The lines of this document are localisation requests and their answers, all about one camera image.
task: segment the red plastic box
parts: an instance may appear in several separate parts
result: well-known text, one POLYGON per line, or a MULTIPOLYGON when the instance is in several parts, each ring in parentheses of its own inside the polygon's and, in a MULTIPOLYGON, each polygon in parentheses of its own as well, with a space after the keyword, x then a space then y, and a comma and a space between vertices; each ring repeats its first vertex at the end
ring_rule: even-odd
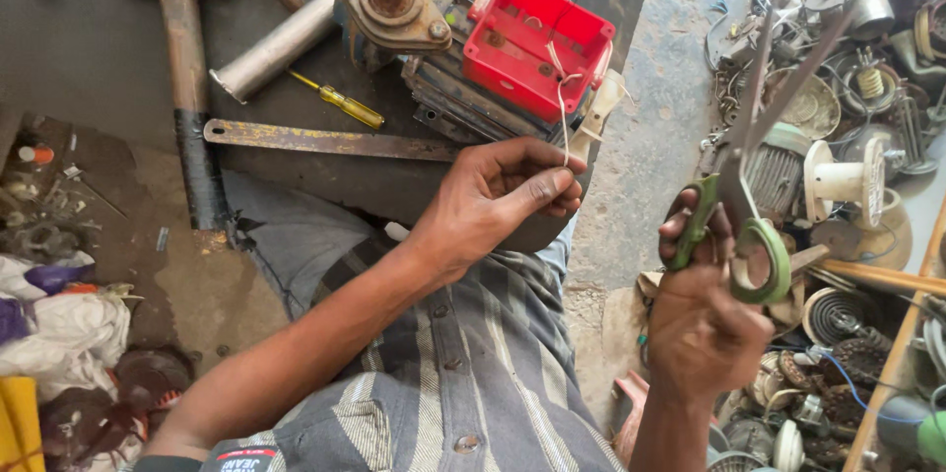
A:
POLYGON ((565 113, 597 90, 608 67, 614 25, 568 0, 477 0, 476 28, 464 46, 464 76, 548 123, 562 119, 559 77, 546 44, 554 27, 555 54, 566 76, 565 113))

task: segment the concrete floor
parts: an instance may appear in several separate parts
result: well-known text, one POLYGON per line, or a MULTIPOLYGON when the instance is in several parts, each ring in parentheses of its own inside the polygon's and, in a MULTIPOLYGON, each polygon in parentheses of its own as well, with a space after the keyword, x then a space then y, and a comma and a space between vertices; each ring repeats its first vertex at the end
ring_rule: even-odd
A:
MULTIPOLYGON (((582 394, 602 427, 616 410, 614 378, 628 369, 644 375, 634 283, 660 266, 656 228, 692 178, 698 143, 717 119, 703 57, 719 16, 709 10, 714 1, 644 0, 622 72, 637 105, 625 98, 611 114, 575 229, 566 309, 582 394)), ((727 0, 732 21, 742 20, 749 1, 727 0)))
MULTIPOLYGON (((715 118, 703 61, 713 1, 645 0, 623 72, 637 105, 625 98, 611 116, 575 232, 566 307, 585 401, 602 426, 615 409, 613 379, 641 370, 634 281, 659 265, 656 227, 692 176, 696 146, 715 118)), ((748 0, 728 1, 732 19, 741 19, 748 0)), ((245 256, 199 256, 190 245, 176 158, 143 147, 134 155, 139 183, 171 228, 167 265, 154 281, 168 294, 176 339, 201 353, 203 373, 219 362, 220 345, 247 348, 286 319, 245 256)))

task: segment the purple cloth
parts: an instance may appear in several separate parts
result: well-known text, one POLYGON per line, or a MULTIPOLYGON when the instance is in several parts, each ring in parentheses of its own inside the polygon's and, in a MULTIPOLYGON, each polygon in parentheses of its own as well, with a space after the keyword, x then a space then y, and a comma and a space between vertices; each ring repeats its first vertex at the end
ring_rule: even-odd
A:
POLYGON ((91 265, 82 267, 60 267, 58 265, 41 265, 28 270, 23 275, 27 282, 41 288, 47 295, 61 292, 65 285, 77 282, 83 274, 92 270, 91 265))
POLYGON ((30 334, 23 307, 17 299, 0 299, 0 344, 30 334))

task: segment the scissors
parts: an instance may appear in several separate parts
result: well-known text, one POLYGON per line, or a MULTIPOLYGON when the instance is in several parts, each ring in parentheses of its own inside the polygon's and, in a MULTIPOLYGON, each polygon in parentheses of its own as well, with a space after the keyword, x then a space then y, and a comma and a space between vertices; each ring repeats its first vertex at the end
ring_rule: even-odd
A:
MULTIPOLYGON (((690 264, 693 249, 706 237, 709 232, 707 223, 716 212, 717 204, 722 202, 736 237, 735 255, 729 261, 730 290, 733 297, 745 303, 769 303, 781 299, 788 292, 792 275, 788 251, 775 228, 760 217, 745 179, 745 166, 795 99, 802 85, 832 52, 837 38, 844 34, 850 24, 852 14, 853 9, 846 8, 845 13, 831 28, 822 31, 821 42, 792 72, 772 103, 760 113, 769 51, 772 48, 774 15, 772 10, 769 10, 757 40, 758 50, 753 58, 743 100, 740 102, 739 116, 720 140, 720 144, 729 145, 728 157, 719 173, 698 179, 684 188, 695 190, 699 199, 695 211, 687 219, 683 232, 676 240, 676 254, 671 259, 661 257, 668 270, 681 270, 690 264), (761 250, 764 250, 768 258, 768 272, 762 285, 757 285, 750 278, 749 259, 753 258, 753 266, 760 267, 762 260, 758 253, 761 250)), ((678 211, 675 203, 667 213, 667 218, 678 211)), ((751 271, 753 276, 760 272, 763 271, 751 271)))

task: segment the hammer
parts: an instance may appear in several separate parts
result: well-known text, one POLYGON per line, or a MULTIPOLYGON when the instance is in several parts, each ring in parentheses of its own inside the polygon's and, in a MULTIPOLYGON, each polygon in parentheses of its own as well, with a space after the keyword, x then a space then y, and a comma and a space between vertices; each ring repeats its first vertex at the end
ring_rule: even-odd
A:
POLYGON ((177 135, 190 226, 203 253, 226 248, 230 217, 223 179, 212 146, 203 140, 207 113, 207 66, 197 0, 160 0, 168 32, 174 131, 177 135))

